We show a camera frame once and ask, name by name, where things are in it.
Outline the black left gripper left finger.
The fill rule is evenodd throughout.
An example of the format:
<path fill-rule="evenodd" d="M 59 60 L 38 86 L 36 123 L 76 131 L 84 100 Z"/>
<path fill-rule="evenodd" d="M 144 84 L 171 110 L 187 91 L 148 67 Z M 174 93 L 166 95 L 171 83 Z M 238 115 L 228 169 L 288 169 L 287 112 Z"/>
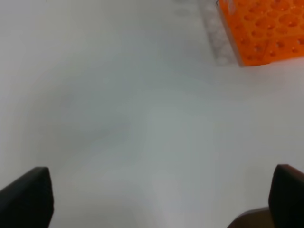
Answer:
<path fill-rule="evenodd" d="M 35 167 L 0 191 L 2 228 L 48 228 L 54 213 L 47 167 Z"/>

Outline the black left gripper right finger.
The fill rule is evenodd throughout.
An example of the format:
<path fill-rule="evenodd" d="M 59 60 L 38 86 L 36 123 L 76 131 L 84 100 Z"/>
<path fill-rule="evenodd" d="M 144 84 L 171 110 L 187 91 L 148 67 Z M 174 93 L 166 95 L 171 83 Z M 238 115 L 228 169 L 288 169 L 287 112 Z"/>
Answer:
<path fill-rule="evenodd" d="M 303 228 L 304 174 L 290 165 L 277 165 L 268 205 L 276 228 Z"/>

